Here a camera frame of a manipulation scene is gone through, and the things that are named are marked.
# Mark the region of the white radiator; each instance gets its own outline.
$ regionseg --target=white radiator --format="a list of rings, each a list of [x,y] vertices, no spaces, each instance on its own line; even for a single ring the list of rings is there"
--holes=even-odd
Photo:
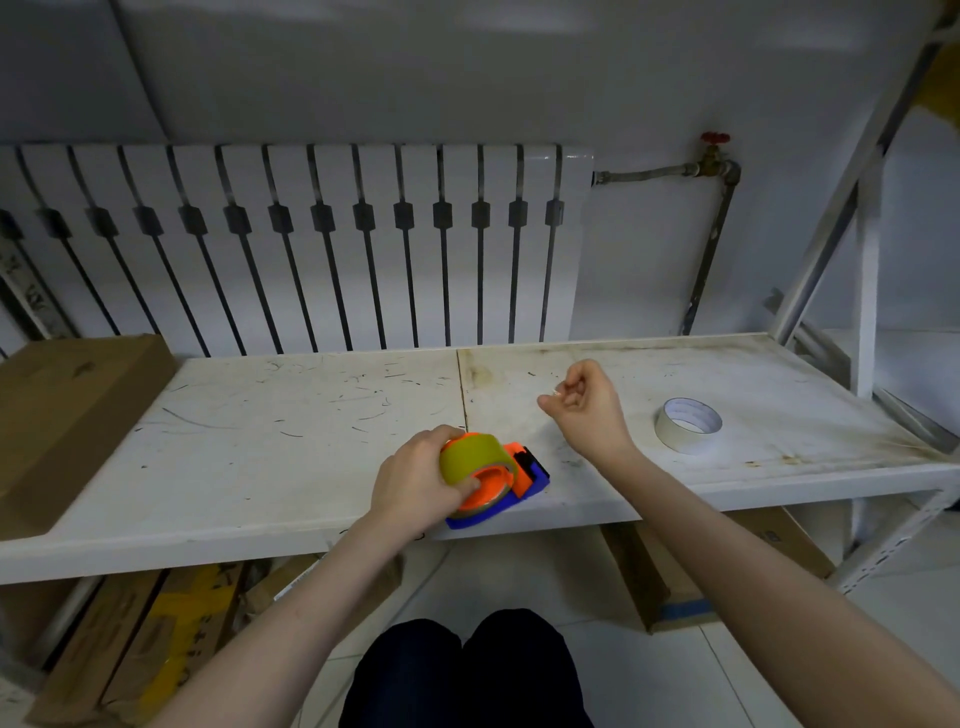
[[[191,356],[562,341],[592,167],[553,145],[0,147],[0,271],[41,330]]]

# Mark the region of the brown box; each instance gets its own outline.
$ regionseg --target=brown box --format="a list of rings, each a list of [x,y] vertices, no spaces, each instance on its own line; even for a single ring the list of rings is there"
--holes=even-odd
[[[49,531],[176,371],[152,334],[35,341],[0,365],[0,541]]]
[[[144,725],[226,642],[243,564],[182,567],[167,574],[103,696],[104,709]]]
[[[266,612],[271,604],[287,593],[294,582],[313,570],[322,558],[322,554],[292,556],[283,566],[272,571],[258,584],[247,590],[244,595],[247,613],[251,617],[257,617]],[[360,622],[369,617],[374,609],[396,591],[401,581],[403,581],[403,557],[396,556],[380,570],[364,595],[360,597],[360,601],[353,612],[350,613],[347,624],[344,625],[341,639],[352,632]]]
[[[832,562],[784,508],[753,508],[726,515],[818,578],[826,579],[833,572]],[[600,529],[648,632],[719,619],[646,522],[608,523]]]
[[[101,696],[159,577],[159,571],[137,571],[104,579],[36,697],[27,722],[77,725],[103,717]]]

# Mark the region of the white shelf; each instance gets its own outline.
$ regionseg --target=white shelf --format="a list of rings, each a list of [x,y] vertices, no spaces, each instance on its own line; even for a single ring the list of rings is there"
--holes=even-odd
[[[720,508],[960,478],[765,334],[192,359],[48,534],[0,543],[0,583],[326,550],[366,512],[380,462],[418,430],[463,425],[465,407],[471,430],[528,446],[552,484],[431,536],[635,518],[536,406],[587,356],[614,378],[637,443]],[[721,447],[694,457],[657,440],[653,415],[676,396],[721,414]]]

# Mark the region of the white tape roll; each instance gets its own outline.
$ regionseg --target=white tape roll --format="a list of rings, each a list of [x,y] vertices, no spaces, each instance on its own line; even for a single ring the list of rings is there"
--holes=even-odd
[[[702,454],[716,445],[722,426],[716,410],[686,397],[664,402],[654,421],[660,441],[687,455]]]

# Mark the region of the masking tape roll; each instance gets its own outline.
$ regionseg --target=masking tape roll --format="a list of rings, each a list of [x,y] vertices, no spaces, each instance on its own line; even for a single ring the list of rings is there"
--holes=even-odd
[[[510,492],[516,462],[492,435],[469,432],[440,451],[440,473],[449,485],[477,477],[480,488],[450,518],[467,518],[485,511]]]
[[[654,421],[657,437],[668,448],[686,455],[700,455],[720,439],[723,419],[701,401],[676,397],[663,403]]]

